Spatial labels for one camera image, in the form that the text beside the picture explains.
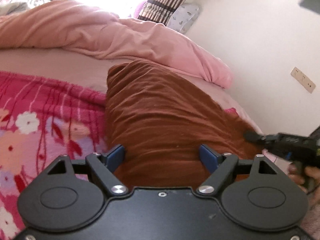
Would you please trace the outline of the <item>person's right hand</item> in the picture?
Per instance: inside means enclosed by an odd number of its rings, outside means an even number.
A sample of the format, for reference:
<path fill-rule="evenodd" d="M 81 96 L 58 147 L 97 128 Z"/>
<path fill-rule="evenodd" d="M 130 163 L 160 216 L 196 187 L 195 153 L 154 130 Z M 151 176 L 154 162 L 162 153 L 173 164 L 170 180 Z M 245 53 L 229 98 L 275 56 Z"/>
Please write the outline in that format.
<path fill-rule="evenodd" d="M 288 168 L 289 178 L 295 182 L 305 193 L 313 194 L 319 198 L 319 168 L 307 166 L 304 170 L 304 175 L 298 172 L 298 168 L 294 164 L 290 164 Z M 313 192 L 309 191 L 305 186 L 307 178 L 315 180 L 316 188 Z"/>

